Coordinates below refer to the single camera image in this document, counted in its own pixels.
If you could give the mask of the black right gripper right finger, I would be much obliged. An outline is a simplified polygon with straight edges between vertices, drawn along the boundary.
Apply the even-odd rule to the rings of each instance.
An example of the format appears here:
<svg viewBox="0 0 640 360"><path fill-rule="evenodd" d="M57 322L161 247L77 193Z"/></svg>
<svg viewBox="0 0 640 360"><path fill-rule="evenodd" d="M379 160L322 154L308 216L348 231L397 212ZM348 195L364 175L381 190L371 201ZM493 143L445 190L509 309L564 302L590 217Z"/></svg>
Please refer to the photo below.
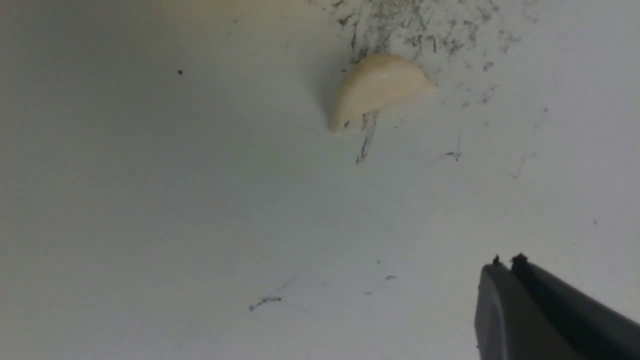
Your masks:
<svg viewBox="0 0 640 360"><path fill-rule="evenodd" d="M547 321L586 360L638 360L640 326L551 272L514 256L510 273Z"/></svg>

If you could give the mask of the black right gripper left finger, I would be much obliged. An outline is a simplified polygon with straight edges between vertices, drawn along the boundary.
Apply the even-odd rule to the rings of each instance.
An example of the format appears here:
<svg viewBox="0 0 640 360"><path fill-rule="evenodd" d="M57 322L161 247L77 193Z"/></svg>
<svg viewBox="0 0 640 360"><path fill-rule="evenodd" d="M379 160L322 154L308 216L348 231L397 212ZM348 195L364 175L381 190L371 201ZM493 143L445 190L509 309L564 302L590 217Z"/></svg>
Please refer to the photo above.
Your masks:
<svg viewBox="0 0 640 360"><path fill-rule="evenodd" d="M481 360L583 360L496 255L480 271L474 316Z"/></svg>

